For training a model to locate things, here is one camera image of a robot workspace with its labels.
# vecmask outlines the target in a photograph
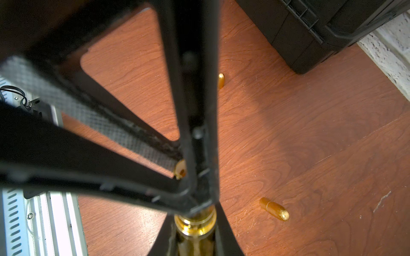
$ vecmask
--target black cable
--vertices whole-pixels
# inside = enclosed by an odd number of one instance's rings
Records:
[[[16,90],[16,91],[19,91],[21,94],[23,94],[23,96],[25,96],[25,93],[24,93],[23,90],[21,90],[21,89],[18,88],[18,87],[12,86],[12,85],[4,85],[4,86],[0,87],[0,90],[1,90],[1,89],[12,89],[12,90]]]
[[[0,88],[0,92],[1,92],[1,91],[8,91],[8,92],[11,92],[11,93],[17,93],[18,95],[22,96],[22,97],[26,100],[26,102],[25,102],[25,104],[24,104],[24,105],[26,105],[26,104],[27,104],[27,98],[26,98],[23,94],[21,94],[20,92],[16,92],[16,91],[8,90],[8,89],[5,89],[5,88],[3,88],[3,87],[1,87],[1,88]]]

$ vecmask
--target white wall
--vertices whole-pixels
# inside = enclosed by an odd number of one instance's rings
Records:
[[[358,45],[410,101],[410,10],[365,36]]]

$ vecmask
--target wooden floor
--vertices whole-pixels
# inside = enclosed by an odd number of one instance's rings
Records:
[[[178,138],[155,13],[94,45],[82,66]],[[221,9],[221,203],[246,255],[410,255],[410,103],[354,45],[297,75],[233,0]],[[64,117],[67,129],[138,156]],[[280,222],[261,197],[290,213]],[[164,213],[79,197],[90,256],[143,256]]]

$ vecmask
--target plastic crate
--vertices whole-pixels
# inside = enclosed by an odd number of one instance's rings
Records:
[[[236,1],[298,74],[410,8],[410,0]]]

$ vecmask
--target bullet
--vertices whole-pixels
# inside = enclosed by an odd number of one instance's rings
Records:
[[[262,209],[266,210],[279,220],[287,221],[289,219],[289,212],[280,204],[277,204],[266,197],[262,197],[259,200],[259,204]]]
[[[218,76],[218,89],[222,89],[225,85],[225,75],[223,73],[219,73]]]

